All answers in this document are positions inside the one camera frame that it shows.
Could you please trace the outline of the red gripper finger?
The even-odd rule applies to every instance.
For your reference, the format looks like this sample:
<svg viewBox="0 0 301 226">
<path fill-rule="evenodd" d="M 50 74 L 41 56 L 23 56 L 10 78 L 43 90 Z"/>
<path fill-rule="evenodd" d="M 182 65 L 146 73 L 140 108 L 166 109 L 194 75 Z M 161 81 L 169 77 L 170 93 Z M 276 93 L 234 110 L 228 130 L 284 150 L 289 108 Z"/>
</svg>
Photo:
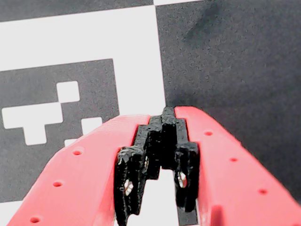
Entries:
<svg viewBox="0 0 301 226">
<path fill-rule="evenodd" d="M 203 226 L 298 226 L 301 207 L 221 124 L 192 106 L 162 113 L 177 205 Z"/>
<path fill-rule="evenodd" d="M 124 226 L 139 215 L 160 116 L 118 116 L 59 150 L 10 226 Z"/>
</svg>

